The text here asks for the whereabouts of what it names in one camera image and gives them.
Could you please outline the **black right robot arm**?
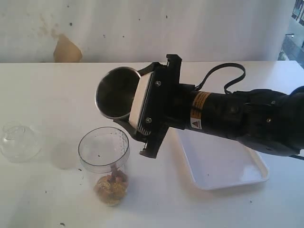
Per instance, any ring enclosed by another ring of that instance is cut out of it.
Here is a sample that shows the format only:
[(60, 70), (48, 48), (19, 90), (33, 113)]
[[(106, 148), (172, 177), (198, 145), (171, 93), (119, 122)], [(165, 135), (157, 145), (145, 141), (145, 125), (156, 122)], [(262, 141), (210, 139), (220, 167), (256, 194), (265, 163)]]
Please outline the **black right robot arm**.
[(140, 70), (149, 76), (139, 119), (118, 119), (133, 139), (145, 143), (140, 154), (155, 158), (169, 128), (191, 130), (237, 141), (258, 152), (300, 159), (304, 148), (304, 89), (290, 94), (270, 89), (230, 92), (242, 73), (208, 93), (202, 85), (180, 83), (182, 59), (168, 54), (167, 65), (154, 62)]

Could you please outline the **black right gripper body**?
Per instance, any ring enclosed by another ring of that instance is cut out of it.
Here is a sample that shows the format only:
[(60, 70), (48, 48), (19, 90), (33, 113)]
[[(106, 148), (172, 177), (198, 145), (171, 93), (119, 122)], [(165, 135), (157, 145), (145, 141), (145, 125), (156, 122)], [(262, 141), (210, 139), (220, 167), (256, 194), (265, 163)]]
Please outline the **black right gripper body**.
[(164, 69), (165, 104), (164, 119), (160, 126), (150, 135), (145, 136), (145, 146), (140, 151), (140, 155), (148, 158), (156, 158), (163, 139), (170, 127), (185, 129), (187, 110), (187, 97), (192, 90), (192, 85), (180, 83), (180, 72), (182, 59), (176, 54), (167, 54), (167, 64), (158, 62), (158, 69)]

